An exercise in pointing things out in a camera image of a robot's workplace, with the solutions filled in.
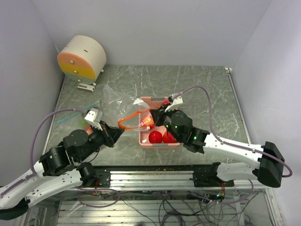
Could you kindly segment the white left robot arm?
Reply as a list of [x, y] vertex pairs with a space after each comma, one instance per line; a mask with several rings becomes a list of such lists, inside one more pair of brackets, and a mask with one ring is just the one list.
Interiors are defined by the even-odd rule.
[[124, 129], [100, 122], [91, 134], [77, 129], [42, 155], [33, 169], [0, 189], [0, 218], [13, 220], [42, 200], [73, 187], [91, 187], [97, 178], [86, 162], [102, 146], [114, 147]]

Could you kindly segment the clear red-zipper zip bag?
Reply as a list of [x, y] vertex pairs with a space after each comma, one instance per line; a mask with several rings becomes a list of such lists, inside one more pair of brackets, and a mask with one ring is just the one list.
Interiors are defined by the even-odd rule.
[[152, 109], [140, 98], [117, 92], [109, 85], [103, 88], [103, 107], [105, 118], [114, 126], [136, 131], [144, 129], [140, 122]]

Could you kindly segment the small metal bracket block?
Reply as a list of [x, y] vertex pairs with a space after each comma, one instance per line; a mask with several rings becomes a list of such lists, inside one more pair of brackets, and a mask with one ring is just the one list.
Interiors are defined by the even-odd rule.
[[77, 85], [77, 89], [93, 93], [95, 91], [95, 86], [84, 84], [84, 83], [79, 83]]

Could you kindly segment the red apple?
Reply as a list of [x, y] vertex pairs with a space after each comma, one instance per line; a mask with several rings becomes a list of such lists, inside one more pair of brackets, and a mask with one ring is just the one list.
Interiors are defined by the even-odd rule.
[[160, 144], [162, 143], [162, 134], [159, 131], [152, 131], [149, 134], [149, 142], [151, 144]]

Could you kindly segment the round cream drawer cabinet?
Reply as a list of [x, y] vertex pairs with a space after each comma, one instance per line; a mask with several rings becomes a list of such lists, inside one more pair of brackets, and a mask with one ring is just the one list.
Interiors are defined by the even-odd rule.
[[59, 67], [70, 79], [91, 85], [103, 71], [107, 58], [99, 42], [76, 35], [57, 55]]

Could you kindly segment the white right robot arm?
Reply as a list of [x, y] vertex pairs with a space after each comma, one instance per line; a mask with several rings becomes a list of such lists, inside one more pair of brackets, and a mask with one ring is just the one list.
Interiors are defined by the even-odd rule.
[[183, 111], [152, 109], [152, 118], [157, 126], [163, 126], [174, 139], [192, 153], [225, 155], [236, 163], [215, 163], [207, 175], [208, 183], [218, 186], [230, 180], [258, 180], [261, 184], [281, 186], [285, 160], [272, 142], [264, 145], [241, 143], [214, 135], [212, 132], [193, 126], [192, 119]]

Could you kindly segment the yellow-red peach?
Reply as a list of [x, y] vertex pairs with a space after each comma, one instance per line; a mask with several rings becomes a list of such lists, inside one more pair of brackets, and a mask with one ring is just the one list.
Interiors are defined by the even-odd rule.
[[150, 113], [143, 117], [140, 122], [140, 126], [146, 130], [152, 130], [155, 127], [155, 122]]

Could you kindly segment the pink perforated plastic basket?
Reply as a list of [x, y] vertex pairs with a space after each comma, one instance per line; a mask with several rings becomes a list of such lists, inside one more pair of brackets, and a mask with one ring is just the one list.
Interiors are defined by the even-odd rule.
[[[159, 108], [163, 103], [168, 102], [168, 97], [141, 97], [149, 107]], [[139, 131], [139, 144], [142, 148], [176, 148], [176, 143], [170, 133], [167, 133], [164, 126], [153, 127], [150, 130]]]

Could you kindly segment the clear blue-zipper zip bag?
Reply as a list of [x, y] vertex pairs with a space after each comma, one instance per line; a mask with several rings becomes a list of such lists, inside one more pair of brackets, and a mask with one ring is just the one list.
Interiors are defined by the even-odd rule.
[[[101, 101], [96, 100], [93, 103], [88, 104], [87, 106], [83, 107], [83, 110], [89, 111], [91, 108], [101, 109]], [[55, 123], [59, 127], [66, 127], [67, 130], [72, 129], [84, 129], [83, 127], [79, 126], [78, 121], [80, 119], [84, 119], [85, 114], [80, 112], [73, 112], [67, 113], [65, 117], [62, 119], [57, 120]]]

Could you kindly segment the green grape bunch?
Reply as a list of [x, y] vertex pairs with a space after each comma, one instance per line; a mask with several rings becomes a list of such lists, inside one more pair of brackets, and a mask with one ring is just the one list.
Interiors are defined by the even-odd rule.
[[86, 122], [84, 119], [80, 119], [80, 120], [78, 121], [78, 124], [79, 124], [79, 126], [81, 126], [81, 127], [83, 127], [83, 128], [89, 125], [89, 123]]

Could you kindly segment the aluminium frame rail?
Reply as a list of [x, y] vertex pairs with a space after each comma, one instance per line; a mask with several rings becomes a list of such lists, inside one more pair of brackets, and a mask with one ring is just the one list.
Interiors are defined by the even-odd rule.
[[194, 181], [193, 171], [108, 171], [101, 170], [97, 178], [87, 185], [80, 180], [77, 170], [58, 177], [34, 177], [24, 183], [21, 190], [28, 193], [43, 191], [62, 192], [65, 190], [87, 189], [91, 191], [107, 188], [117, 191], [129, 190], [196, 190], [202, 188], [220, 188], [221, 185], [198, 185]]

